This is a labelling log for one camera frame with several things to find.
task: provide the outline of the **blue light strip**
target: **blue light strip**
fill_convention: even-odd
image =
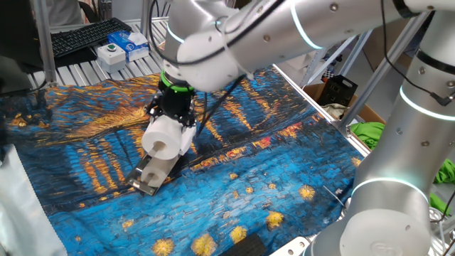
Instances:
[[[409,182],[401,181],[401,180],[396,179],[396,178],[372,178],[372,179],[370,179],[370,180],[364,181],[364,182],[358,184],[358,185],[354,188],[353,193],[351,194],[351,196],[354,195],[355,191],[358,190],[361,186],[366,185],[366,184],[368,184],[368,183],[372,183],[372,182],[378,182],[378,181],[397,182],[397,183],[401,183],[401,184],[404,184],[404,185],[406,185],[406,186],[409,186],[409,187],[415,189],[416,191],[418,191],[418,192],[425,198],[425,200],[427,200],[427,203],[429,202],[427,196],[426,196],[420,189],[418,189],[416,186],[412,185],[412,184],[409,183]]]
[[[172,32],[171,28],[169,28],[169,24],[168,24],[168,32],[169,32],[169,35],[171,35],[174,39],[176,39],[180,43],[185,42],[182,38],[179,38],[175,33]]]
[[[305,42],[317,50],[322,49],[321,46],[317,46],[316,44],[311,42],[310,38],[306,35],[304,28],[302,28],[300,21],[299,21],[299,17],[297,16],[296,0],[293,0],[292,6],[291,6],[291,14],[292,14],[292,19],[294,20],[294,23],[296,24],[297,30],[299,31],[300,36],[305,40]]]
[[[437,118],[437,119],[442,119],[442,120],[447,120],[447,121],[455,121],[455,117],[452,117],[452,116],[446,116],[446,115],[443,115],[443,114],[437,114],[435,112],[431,112],[429,110],[426,110],[425,108],[423,107],[420,107],[419,105],[413,103],[406,95],[405,95],[405,92],[403,92],[403,86],[400,88],[400,95],[401,95],[401,98],[403,98],[403,100],[409,105],[411,106],[412,108],[418,110],[419,112],[423,113],[423,114],[426,114],[430,117],[434,117],[434,118]]]

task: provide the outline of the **blue fabric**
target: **blue fabric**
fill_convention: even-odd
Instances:
[[[158,79],[0,101],[1,138],[69,255],[219,255],[251,233],[271,253],[338,218],[323,186],[345,201],[361,155],[273,68],[242,82],[156,196],[126,186]]]

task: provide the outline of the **white box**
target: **white box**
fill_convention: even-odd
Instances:
[[[115,73],[125,68],[127,55],[115,43],[97,48],[98,60],[102,69],[108,73]]]

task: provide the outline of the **wire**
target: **wire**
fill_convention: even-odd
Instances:
[[[261,16],[259,16],[259,18],[257,18],[255,21],[253,21],[244,31],[240,32],[235,38],[233,38],[229,43],[227,43],[227,46],[230,47],[230,46],[233,46],[235,45],[240,39],[242,39],[243,37],[245,37],[252,29],[254,29],[255,27],[257,27],[259,24],[261,24],[261,22],[263,22],[263,20],[265,20],[275,9],[277,9],[285,0],[276,0],[271,6],[270,8],[268,8]],[[151,4],[151,7],[150,7],[150,12],[149,12],[149,20],[151,22],[151,17],[152,17],[152,12],[153,12],[153,9],[154,9],[154,4],[155,4],[156,0],[153,0],[152,4]],[[222,48],[219,48],[218,50],[216,50],[215,52],[205,56],[205,57],[202,57],[200,59],[197,59],[197,60],[192,60],[192,61],[188,61],[188,62],[178,62],[177,60],[175,59],[172,59],[170,57],[167,57],[165,56],[159,49],[158,49],[158,46],[156,45],[156,42],[155,42],[155,38],[153,37],[153,31],[151,29],[151,26],[149,26],[149,34],[150,34],[150,37],[151,37],[151,45],[153,46],[154,50],[158,53],[158,55],[160,55],[160,57],[166,61],[168,61],[169,63],[173,64],[173,65],[196,65],[196,64],[199,64],[199,63],[202,63],[208,59],[211,59],[215,56],[217,56],[218,54],[222,53],[225,49],[222,47]]]
[[[166,16],[168,16],[170,9],[171,9],[171,4],[169,4],[168,11],[166,12]]]
[[[161,17],[164,16],[164,12],[166,11],[166,7],[168,5],[168,2],[164,2],[164,7],[163,7],[163,11],[161,12]]]
[[[48,84],[48,83],[46,82],[46,79],[45,79],[45,80],[43,81],[43,83],[42,83],[40,86],[38,86],[38,88],[29,90],[29,91],[27,92],[27,94],[28,94],[28,93],[32,93],[32,92],[36,92],[37,90],[41,90],[41,89],[43,89],[43,87],[45,87],[47,84]]]
[[[223,101],[226,100],[226,98],[230,95],[230,93],[240,84],[240,81],[242,81],[245,77],[246,77],[246,75],[241,75],[240,77],[238,77],[235,80],[235,82],[231,85],[229,90],[227,90],[227,92],[225,92],[225,94],[220,99],[218,99],[218,101],[213,105],[212,110],[208,113],[207,117],[205,117],[202,120],[202,122],[200,123],[198,132],[196,132],[197,137],[200,135],[200,133],[204,129],[204,126],[207,123],[207,121],[213,116],[213,114],[215,114],[216,109],[219,108],[221,103],[223,103]]]
[[[449,209],[449,204],[452,202],[452,200],[454,199],[455,197],[455,191],[452,193],[452,195],[450,196],[450,199],[449,201],[447,202],[447,205],[446,205],[446,208],[444,209],[444,212],[442,213],[442,217],[438,220],[432,220],[430,221],[431,223],[440,223],[441,221],[443,221],[446,217],[446,214],[447,214],[447,211]]]
[[[452,246],[454,246],[454,243],[455,243],[455,239],[453,239],[453,240],[450,242],[449,248],[447,248],[447,250],[446,250],[441,256],[446,256],[447,253],[449,253],[449,251],[450,251],[450,249],[452,248]]]
[[[398,68],[396,68],[393,65],[392,61],[390,61],[389,57],[387,56],[387,31],[385,28],[384,0],[381,0],[381,14],[382,14],[382,32],[384,34],[384,55],[385,55],[386,61],[389,63],[390,67],[392,67],[395,71],[397,71],[397,73],[400,74],[410,85],[431,95],[433,92],[430,92],[427,89],[424,89],[418,85],[415,85],[409,78],[406,77],[405,74],[403,74],[401,71],[398,70]]]
[[[158,5],[158,1],[155,1],[154,4],[156,4],[156,16],[159,17],[159,5]]]

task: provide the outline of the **black keyboard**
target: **black keyboard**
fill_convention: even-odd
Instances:
[[[107,40],[107,36],[117,31],[131,31],[131,27],[118,18],[110,18],[74,31],[51,34],[54,57],[62,57],[82,48]]]

